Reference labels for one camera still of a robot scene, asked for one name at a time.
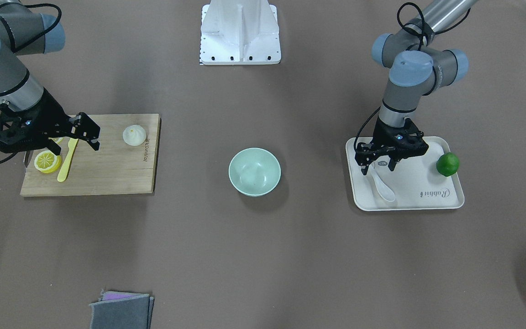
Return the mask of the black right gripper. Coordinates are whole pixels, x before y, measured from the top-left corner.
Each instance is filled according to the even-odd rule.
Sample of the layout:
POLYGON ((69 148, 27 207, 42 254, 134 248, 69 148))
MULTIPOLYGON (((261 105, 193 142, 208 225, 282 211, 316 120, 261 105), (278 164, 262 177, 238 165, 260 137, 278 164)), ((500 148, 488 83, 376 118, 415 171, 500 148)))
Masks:
POLYGON ((100 126, 84 112, 69 118, 48 90, 43 90, 40 101, 31 111, 35 116, 28 127, 26 144, 46 144, 50 152, 60 156, 61 147, 53 138, 71 137, 85 140, 94 151, 100 149, 100 126))

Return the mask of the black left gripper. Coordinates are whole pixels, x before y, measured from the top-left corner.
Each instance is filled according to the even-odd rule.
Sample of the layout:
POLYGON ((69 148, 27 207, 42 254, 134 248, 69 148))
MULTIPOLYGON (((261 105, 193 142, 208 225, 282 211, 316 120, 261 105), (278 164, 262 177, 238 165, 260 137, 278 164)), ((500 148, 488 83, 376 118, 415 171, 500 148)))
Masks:
MULTIPOLYGON (((356 144, 355 161, 361 167, 361 172, 363 175, 367 175, 369 165, 371 165, 371 163, 378 158, 376 154, 376 147, 395 148, 396 143, 393 135, 395 134, 397 128, 399 127, 389 126, 380 118, 378 118, 372 134, 372 143, 358 142, 356 144)), ((388 169, 390 171, 394 171, 397 163, 400 161, 401 158, 389 155, 388 169)))

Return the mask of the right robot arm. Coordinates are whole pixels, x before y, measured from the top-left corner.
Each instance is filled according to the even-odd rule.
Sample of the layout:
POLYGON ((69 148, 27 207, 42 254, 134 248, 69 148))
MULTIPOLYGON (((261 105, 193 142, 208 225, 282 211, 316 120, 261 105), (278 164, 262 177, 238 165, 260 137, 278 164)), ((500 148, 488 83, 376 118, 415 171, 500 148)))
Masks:
POLYGON ((83 112, 71 117, 20 60, 64 48, 61 9, 56 16, 34 12, 54 4, 25 5, 0 0, 0 152, 16 154, 48 149, 60 154, 53 138, 84 140, 100 148, 100 127, 83 112))

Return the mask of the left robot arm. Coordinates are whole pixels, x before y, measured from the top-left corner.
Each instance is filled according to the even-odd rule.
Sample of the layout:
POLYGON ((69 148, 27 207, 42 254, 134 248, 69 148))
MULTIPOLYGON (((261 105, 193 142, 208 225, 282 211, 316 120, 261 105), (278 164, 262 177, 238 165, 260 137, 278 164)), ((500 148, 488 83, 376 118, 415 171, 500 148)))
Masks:
POLYGON ((423 156, 428 151, 424 133, 413 123, 413 116, 422 96, 451 85, 465 77, 469 60, 457 49, 438 51, 431 47, 437 35, 448 32, 469 15, 474 0, 435 0, 421 9, 413 2, 418 15, 399 23, 400 31, 384 34, 375 40, 371 55, 375 62, 389 69, 388 82, 380 107, 372 140, 355 140, 355 161, 366 175, 369 167, 388 156, 393 171, 403 159, 423 156))

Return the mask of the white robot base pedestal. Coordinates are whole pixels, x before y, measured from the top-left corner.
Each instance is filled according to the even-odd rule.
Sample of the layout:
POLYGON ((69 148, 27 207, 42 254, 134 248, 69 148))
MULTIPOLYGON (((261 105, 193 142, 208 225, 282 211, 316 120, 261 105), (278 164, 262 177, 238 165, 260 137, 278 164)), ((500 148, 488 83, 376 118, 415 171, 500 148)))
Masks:
POLYGON ((201 13, 201 65, 280 63, 277 8, 267 0, 212 0, 201 13))

